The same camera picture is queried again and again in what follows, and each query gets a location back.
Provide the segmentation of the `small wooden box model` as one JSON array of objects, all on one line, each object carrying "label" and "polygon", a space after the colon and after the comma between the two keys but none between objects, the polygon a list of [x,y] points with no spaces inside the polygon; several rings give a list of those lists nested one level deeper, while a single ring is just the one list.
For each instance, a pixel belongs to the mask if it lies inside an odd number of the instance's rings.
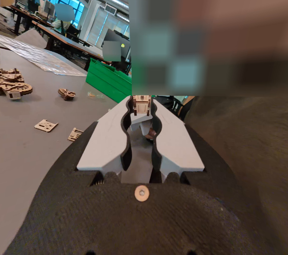
[{"label": "small wooden box model", "polygon": [[145,114],[150,116],[151,95],[133,95],[133,113],[134,116],[138,114]]}]

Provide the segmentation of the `grey desk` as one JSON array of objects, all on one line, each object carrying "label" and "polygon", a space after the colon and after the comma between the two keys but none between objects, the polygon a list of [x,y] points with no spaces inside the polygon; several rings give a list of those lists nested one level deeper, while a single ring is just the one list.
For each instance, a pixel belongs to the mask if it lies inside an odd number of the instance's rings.
[{"label": "grey desk", "polygon": [[[92,100],[88,92],[103,94],[85,77],[61,76],[44,71],[16,53],[1,49],[1,68],[17,68],[33,92],[20,101],[0,98],[0,252],[9,246],[27,214],[48,170],[72,143],[73,128],[84,131],[117,105],[106,96]],[[75,92],[72,101],[58,93]],[[37,130],[41,120],[58,125],[51,132]]]}]

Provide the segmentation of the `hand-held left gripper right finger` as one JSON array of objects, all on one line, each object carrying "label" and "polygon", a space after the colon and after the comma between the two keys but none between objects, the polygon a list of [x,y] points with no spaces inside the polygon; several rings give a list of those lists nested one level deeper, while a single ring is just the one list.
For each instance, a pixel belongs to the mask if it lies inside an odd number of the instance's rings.
[{"label": "hand-held left gripper right finger", "polygon": [[162,174],[204,171],[184,122],[154,99],[151,115],[156,132],[151,154],[153,169]]}]

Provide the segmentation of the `dark background table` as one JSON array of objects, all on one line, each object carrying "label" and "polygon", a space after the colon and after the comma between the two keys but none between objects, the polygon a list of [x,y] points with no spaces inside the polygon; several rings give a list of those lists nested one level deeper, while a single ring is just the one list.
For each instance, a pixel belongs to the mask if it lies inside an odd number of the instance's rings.
[{"label": "dark background table", "polygon": [[22,19],[26,20],[26,24],[24,24],[24,31],[28,31],[32,25],[37,26],[38,24],[44,25],[46,27],[52,27],[47,21],[42,20],[40,17],[33,15],[32,13],[28,12],[27,10],[22,10],[14,5],[5,6],[6,10],[12,12],[14,15],[17,15],[15,27],[14,27],[14,34],[19,35],[20,23]]}]

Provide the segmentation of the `small clear plastic bag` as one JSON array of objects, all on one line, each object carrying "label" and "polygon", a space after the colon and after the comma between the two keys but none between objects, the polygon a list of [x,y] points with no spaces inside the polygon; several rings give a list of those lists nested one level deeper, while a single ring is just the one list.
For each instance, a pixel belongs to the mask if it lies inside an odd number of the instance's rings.
[{"label": "small clear plastic bag", "polygon": [[88,92],[87,97],[92,100],[104,100],[106,98],[103,94],[95,94],[93,92]]}]

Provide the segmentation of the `green plastic bin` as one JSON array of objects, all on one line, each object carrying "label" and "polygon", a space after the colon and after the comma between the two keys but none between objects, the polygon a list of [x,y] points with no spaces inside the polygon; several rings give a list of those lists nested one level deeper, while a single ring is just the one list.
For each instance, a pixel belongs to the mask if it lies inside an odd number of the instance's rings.
[{"label": "green plastic bin", "polygon": [[120,103],[132,95],[132,79],[115,67],[90,59],[86,82],[104,95]]}]

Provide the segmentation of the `grey flat board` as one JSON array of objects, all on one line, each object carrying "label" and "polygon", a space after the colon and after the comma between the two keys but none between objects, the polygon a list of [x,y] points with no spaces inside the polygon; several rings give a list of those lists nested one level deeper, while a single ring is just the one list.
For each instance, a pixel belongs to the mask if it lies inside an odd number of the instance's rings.
[{"label": "grey flat board", "polygon": [[30,29],[15,37],[15,40],[32,45],[37,48],[46,49],[47,42],[36,29]]}]

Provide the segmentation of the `small wooden gear model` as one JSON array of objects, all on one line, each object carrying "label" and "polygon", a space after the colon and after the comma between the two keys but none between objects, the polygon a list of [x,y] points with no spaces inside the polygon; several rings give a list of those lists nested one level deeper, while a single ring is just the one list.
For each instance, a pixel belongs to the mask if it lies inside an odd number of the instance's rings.
[{"label": "small wooden gear model", "polygon": [[58,89],[58,93],[65,101],[72,101],[76,95],[75,92],[69,91],[68,89],[64,88]]}]

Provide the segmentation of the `pile of wooden gear models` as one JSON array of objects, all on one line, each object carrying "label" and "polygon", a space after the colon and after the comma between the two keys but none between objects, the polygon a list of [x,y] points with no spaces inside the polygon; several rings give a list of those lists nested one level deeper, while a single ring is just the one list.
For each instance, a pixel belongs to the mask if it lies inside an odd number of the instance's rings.
[{"label": "pile of wooden gear models", "polygon": [[24,95],[33,92],[33,87],[25,83],[21,72],[14,68],[10,70],[0,69],[0,95],[8,99],[20,100]]}]

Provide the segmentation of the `clear plastic sheet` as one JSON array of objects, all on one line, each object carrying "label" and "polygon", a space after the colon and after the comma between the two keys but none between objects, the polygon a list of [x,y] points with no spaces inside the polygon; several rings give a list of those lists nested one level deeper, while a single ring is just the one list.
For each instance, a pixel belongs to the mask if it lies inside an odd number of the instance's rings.
[{"label": "clear plastic sheet", "polygon": [[49,71],[61,76],[86,77],[86,74],[50,54],[45,49],[34,47],[2,35],[0,36],[0,43],[44,71]]}]

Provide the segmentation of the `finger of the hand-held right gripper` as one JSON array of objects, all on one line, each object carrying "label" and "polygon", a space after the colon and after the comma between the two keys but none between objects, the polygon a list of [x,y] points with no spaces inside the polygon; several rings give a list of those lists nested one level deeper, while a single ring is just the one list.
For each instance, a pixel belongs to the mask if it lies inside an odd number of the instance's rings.
[{"label": "finger of the hand-held right gripper", "polygon": [[143,136],[155,136],[156,132],[152,127],[152,115],[138,113],[136,116],[131,114],[131,131],[141,130]]}]

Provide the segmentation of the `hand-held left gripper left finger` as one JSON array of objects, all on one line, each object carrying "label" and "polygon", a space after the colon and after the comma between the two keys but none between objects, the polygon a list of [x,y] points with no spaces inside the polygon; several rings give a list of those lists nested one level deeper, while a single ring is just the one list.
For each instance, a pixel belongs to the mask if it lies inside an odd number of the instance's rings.
[{"label": "hand-held left gripper left finger", "polygon": [[77,164],[79,171],[122,172],[132,161],[130,136],[133,98],[127,96],[101,117]]}]

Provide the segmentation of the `black office chair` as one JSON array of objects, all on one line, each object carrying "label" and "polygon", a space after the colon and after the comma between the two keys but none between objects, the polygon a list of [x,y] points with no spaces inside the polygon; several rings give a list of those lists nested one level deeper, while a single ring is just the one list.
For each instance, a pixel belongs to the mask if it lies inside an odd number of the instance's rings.
[{"label": "black office chair", "polygon": [[66,29],[65,37],[72,39],[72,38],[79,38],[81,30],[78,30],[73,24],[70,24],[69,27]]}]

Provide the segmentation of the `small slotted wooden plate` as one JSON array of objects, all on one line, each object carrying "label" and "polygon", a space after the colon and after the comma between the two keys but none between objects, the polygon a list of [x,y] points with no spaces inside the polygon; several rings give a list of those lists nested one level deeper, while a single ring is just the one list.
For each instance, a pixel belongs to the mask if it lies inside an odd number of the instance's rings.
[{"label": "small slotted wooden plate", "polygon": [[83,134],[84,131],[81,131],[77,128],[73,128],[72,132],[70,133],[70,135],[68,136],[67,140],[74,142],[77,138],[79,138],[79,136],[81,134]]}]

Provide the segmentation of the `small notched wooden plate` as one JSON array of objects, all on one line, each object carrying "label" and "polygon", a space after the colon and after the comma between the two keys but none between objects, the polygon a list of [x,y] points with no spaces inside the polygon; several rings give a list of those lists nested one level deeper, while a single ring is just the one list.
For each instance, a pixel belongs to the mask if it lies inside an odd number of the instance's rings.
[{"label": "small notched wooden plate", "polygon": [[41,120],[39,123],[37,123],[34,128],[37,130],[41,130],[44,132],[51,132],[56,126],[58,125],[58,123],[51,123],[47,120]]}]

